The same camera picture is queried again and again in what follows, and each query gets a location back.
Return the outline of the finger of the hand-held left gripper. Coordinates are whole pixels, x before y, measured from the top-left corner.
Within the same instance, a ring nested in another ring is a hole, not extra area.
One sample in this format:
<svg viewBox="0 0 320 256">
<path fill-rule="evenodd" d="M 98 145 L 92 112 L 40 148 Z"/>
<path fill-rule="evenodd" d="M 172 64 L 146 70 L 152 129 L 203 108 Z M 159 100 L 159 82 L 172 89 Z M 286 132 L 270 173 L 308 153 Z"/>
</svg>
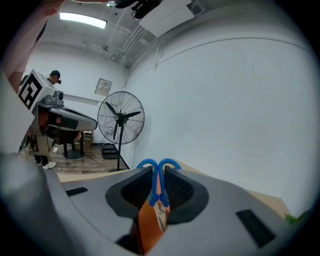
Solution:
<svg viewBox="0 0 320 256">
<path fill-rule="evenodd" d="M 94 131 L 97 128 L 97 121 L 95 119 L 71 108 L 53 107 L 49 112 L 61 117 L 58 125 L 62 130 Z"/>
</svg>

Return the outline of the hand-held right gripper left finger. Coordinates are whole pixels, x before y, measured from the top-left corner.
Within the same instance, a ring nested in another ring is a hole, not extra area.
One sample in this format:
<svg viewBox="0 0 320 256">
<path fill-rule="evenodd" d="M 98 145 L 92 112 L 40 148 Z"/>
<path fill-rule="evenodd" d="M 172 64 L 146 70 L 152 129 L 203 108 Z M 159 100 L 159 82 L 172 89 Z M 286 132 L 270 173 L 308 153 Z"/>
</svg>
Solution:
<svg viewBox="0 0 320 256">
<path fill-rule="evenodd" d="M 140 256 L 131 237 L 136 208 L 121 196 L 122 187 L 143 175 L 151 181 L 152 167 L 99 178 L 57 182 L 57 214 L 75 246 L 73 256 Z"/>
</svg>

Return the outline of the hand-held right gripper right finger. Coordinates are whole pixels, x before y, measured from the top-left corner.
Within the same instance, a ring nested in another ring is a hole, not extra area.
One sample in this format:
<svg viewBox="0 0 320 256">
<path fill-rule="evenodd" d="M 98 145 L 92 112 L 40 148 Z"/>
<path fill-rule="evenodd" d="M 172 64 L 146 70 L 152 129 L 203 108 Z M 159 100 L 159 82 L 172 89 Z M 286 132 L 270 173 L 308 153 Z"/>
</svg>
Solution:
<svg viewBox="0 0 320 256">
<path fill-rule="evenodd" d="M 166 167 L 164 187 L 167 229 L 149 256 L 275 256 L 295 231 L 233 183 Z"/>
</svg>

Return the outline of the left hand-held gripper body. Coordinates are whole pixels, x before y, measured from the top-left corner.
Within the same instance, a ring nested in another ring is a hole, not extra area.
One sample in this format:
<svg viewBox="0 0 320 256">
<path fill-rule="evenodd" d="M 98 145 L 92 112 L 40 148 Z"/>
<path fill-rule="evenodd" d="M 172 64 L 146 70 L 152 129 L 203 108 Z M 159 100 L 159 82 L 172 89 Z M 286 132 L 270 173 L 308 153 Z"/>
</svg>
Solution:
<svg viewBox="0 0 320 256">
<path fill-rule="evenodd" d="M 34 140 L 34 155 L 47 156 L 55 145 L 71 144 L 75 141 L 80 131 L 64 130 L 59 125 L 50 124 L 39 127 L 39 111 L 66 107 L 64 93 L 57 90 L 45 76 L 33 69 L 20 86 L 18 97 L 34 116 L 29 127 Z"/>
</svg>

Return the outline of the orange wooden box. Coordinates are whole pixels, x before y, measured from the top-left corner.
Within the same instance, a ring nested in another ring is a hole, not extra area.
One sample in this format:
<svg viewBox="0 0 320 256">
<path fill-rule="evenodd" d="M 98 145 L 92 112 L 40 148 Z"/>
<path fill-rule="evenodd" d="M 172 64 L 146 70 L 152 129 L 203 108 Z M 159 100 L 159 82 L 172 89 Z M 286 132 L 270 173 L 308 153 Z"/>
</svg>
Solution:
<svg viewBox="0 0 320 256">
<path fill-rule="evenodd" d="M 146 255 L 160 240 L 167 229 L 167 217 L 170 207 L 162 209 L 159 215 L 155 208 L 150 206 L 146 200 L 138 212 L 138 230 L 140 241 L 140 252 Z"/>
</svg>

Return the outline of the blue-handled scissors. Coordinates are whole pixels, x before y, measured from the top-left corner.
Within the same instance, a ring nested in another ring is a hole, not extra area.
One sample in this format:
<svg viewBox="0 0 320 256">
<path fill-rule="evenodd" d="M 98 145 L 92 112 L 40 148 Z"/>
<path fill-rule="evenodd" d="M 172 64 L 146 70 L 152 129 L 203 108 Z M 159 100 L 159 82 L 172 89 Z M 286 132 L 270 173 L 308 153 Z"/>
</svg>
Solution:
<svg viewBox="0 0 320 256">
<path fill-rule="evenodd" d="M 151 158 L 147 158 L 142 160 L 137 165 L 137 168 L 142 168 L 147 164 L 151 165 L 153 169 L 151 192 L 147 201 L 148 204 L 154 209 L 160 231 L 165 232 L 167 227 L 166 210 L 170 206 L 170 203 L 165 190 L 164 166 L 172 165 L 176 169 L 181 169 L 181 166 L 171 158 L 165 158 L 159 163 Z"/>
</svg>

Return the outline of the person's left forearm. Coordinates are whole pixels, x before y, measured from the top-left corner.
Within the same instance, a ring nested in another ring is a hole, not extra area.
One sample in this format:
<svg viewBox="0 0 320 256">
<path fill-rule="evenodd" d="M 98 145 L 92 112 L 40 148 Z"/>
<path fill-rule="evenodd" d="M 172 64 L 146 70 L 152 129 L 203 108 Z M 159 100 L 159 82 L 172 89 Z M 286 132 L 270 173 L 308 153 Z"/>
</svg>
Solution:
<svg viewBox="0 0 320 256">
<path fill-rule="evenodd" d="M 19 88 L 23 74 L 24 73 L 21 71 L 14 71 L 10 75 L 10 77 L 8 78 L 8 81 L 13 88 L 16 88 L 16 87 Z"/>
</svg>

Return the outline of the person's left hand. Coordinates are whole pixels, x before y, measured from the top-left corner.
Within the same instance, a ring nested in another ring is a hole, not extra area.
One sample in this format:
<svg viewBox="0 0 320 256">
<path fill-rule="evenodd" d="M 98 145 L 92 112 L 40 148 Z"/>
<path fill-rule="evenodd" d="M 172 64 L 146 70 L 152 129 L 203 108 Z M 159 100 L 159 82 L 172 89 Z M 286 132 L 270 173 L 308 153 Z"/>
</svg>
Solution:
<svg viewBox="0 0 320 256">
<path fill-rule="evenodd" d="M 40 128 L 48 125 L 59 125 L 61 123 L 61 116 L 49 112 L 47 109 L 40 110 L 38 113 L 38 125 Z"/>
</svg>

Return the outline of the black standing floor fan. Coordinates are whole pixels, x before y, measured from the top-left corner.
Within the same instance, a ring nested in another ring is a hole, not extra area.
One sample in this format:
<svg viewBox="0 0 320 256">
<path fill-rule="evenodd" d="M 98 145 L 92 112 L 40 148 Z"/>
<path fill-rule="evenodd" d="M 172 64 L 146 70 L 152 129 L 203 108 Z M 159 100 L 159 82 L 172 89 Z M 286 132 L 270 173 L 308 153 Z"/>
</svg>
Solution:
<svg viewBox="0 0 320 256">
<path fill-rule="evenodd" d="M 142 132 L 145 111 L 141 101 L 127 91 L 116 91 L 101 103 L 97 114 L 98 127 L 104 138 L 117 148 L 117 167 L 120 171 L 122 145 L 133 142 Z"/>
</svg>

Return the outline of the black plastic tray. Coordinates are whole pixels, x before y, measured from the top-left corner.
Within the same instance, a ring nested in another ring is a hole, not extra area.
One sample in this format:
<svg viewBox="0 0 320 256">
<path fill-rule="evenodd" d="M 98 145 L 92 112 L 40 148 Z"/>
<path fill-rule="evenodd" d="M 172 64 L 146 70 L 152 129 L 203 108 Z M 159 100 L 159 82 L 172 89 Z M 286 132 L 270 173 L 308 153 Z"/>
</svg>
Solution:
<svg viewBox="0 0 320 256">
<path fill-rule="evenodd" d="M 104 159 L 115 160 L 118 158 L 119 152 L 115 144 L 106 143 L 105 145 L 101 146 L 101 155 Z"/>
</svg>

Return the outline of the person's pink shirt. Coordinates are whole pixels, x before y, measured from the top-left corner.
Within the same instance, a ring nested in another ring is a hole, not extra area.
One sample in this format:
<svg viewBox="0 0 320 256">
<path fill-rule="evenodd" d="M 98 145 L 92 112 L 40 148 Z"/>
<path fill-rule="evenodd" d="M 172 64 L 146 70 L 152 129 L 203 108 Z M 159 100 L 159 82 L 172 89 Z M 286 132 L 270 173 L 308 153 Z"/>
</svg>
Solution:
<svg viewBox="0 0 320 256">
<path fill-rule="evenodd" d="M 40 4 L 18 29 L 6 49 L 2 68 L 7 77 L 14 72 L 24 72 L 50 16 L 57 13 L 64 0 L 50 0 Z"/>
</svg>

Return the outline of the green plant in white pot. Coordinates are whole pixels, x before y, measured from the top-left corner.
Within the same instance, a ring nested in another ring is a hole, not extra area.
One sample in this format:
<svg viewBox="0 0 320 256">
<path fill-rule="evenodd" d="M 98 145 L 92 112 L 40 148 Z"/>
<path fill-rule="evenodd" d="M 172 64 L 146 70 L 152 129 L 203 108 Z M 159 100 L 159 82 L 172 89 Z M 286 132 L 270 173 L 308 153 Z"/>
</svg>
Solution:
<svg viewBox="0 0 320 256">
<path fill-rule="evenodd" d="M 294 225 L 294 224 L 306 221 L 310 217 L 311 213 L 312 213 L 312 209 L 311 208 L 308 209 L 308 210 L 305 210 L 299 216 L 293 216 L 293 215 L 285 213 L 284 214 L 284 219 L 286 220 L 286 222 L 289 225 Z"/>
</svg>

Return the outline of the long ceiling light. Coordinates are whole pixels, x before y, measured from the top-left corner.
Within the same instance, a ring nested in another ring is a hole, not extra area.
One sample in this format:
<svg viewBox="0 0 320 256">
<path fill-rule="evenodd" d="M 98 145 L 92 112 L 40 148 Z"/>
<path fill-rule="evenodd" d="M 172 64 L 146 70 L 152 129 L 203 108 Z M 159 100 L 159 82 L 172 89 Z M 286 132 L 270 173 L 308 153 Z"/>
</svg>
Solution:
<svg viewBox="0 0 320 256">
<path fill-rule="evenodd" d="M 107 22 L 105 20 L 76 13 L 60 12 L 59 18 L 63 21 L 78 22 L 100 29 L 104 29 L 107 25 Z"/>
</svg>

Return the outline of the white ceiling pipes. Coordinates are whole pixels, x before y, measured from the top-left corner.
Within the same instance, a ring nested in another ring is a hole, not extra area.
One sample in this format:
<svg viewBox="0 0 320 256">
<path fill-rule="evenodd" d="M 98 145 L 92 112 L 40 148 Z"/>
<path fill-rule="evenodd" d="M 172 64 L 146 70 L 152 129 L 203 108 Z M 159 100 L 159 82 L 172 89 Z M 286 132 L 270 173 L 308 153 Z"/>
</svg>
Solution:
<svg viewBox="0 0 320 256">
<path fill-rule="evenodd" d="M 134 58 L 138 57 L 140 51 L 144 50 L 154 38 L 155 36 L 141 25 L 132 31 L 115 25 L 107 43 L 102 46 L 103 58 L 130 66 Z"/>
</svg>

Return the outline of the white ceiling air conditioner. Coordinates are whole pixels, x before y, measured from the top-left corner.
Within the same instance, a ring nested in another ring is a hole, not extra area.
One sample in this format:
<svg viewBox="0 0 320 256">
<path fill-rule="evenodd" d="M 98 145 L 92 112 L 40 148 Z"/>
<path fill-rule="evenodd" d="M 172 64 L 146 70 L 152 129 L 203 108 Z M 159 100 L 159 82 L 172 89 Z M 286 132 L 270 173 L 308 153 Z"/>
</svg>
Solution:
<svg viewBox="0 0 320 256">
<path fill-rule="evenodd" d="M 188 5 L 193 0 L 163 0 L 139 21 L 139 25 L 159 38 L 171 29 L 195 18 Z"/>
</svg>

